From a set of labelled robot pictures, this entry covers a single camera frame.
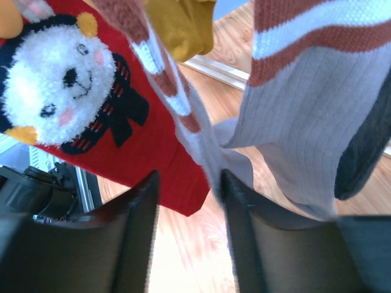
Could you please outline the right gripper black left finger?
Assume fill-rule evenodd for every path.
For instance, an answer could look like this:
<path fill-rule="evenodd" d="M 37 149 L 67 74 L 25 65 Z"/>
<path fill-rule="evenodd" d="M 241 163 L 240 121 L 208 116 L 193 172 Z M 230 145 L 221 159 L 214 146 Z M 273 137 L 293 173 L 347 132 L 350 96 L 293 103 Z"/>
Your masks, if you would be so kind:
<path fill-rule="evenodd" d="M 1 214 L 2 292 L 144 292 L 159 173 L 71 222 Z"/>

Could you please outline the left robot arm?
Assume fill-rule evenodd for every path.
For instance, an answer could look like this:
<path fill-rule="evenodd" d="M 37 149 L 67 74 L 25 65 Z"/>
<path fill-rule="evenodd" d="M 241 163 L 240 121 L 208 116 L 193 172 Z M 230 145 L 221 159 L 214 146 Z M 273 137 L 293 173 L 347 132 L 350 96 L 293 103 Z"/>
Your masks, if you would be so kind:
<path fill-rule="evenodd" d="M 62 220 L 77 207 L 76 189 L 63 186 L 48 172 L 29 166 L 24 171 L 1 167 L 1 212 L 21 212 Z"/>

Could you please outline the grey sock red stripes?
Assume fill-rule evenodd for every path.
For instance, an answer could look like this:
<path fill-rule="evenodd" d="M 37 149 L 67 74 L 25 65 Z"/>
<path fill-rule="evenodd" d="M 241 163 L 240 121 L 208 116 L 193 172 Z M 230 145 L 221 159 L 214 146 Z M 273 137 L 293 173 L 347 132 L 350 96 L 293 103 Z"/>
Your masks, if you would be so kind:
<path fill-rule="evenodd" d="M 239 115 L 214 131 L 256 147 L 288 200 L 326 220 L 390 139 L 389 88 L 389 1 L 255 1 Z"/>

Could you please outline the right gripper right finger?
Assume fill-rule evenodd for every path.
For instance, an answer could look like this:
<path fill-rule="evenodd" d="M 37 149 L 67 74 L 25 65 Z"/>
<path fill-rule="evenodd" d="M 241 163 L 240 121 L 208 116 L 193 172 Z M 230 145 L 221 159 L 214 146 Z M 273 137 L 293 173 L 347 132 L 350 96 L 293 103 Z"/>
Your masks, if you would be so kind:
<path fill-rule="evenodd" d="M 241 292 L 389 292 L 390 217 L 299 215 L 221 174 Z"/>

